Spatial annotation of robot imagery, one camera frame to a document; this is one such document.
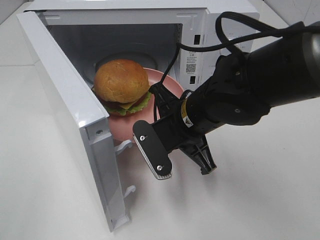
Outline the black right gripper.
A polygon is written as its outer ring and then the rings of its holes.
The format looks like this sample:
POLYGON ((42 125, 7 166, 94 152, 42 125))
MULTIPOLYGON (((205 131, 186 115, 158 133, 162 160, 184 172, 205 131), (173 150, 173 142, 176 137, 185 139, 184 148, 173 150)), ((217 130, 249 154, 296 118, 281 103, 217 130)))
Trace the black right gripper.
POLYGON ((172 177, 172 162, 168 152, 180 149, 199 167, 202 175, 217 168, 205 135, 191 133, 181 115, 181 106, 192 90, 181 97, 169 91, 161 82, 150 87, 154 95, 154 123, 138 120, 132 127, 133 138, 149 169, 157 180, 172 177))

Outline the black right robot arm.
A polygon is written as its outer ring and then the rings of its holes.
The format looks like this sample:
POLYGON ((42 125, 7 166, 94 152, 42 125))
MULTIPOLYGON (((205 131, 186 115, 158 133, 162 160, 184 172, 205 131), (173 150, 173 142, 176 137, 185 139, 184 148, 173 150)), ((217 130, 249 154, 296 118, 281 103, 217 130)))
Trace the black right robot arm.
POLYGON ((220 56, 213 75, 196 90, 176 97, 162 82, 150 87, 160 118, 139 120, 133 137, 158 180, 172 175, 168 157, 181 150, 203 175, 216 164, 206 134, 223 125, 251 126, 271 108, 320 95, 320 24, 296 23, 278 40, 250 53, 220 56))

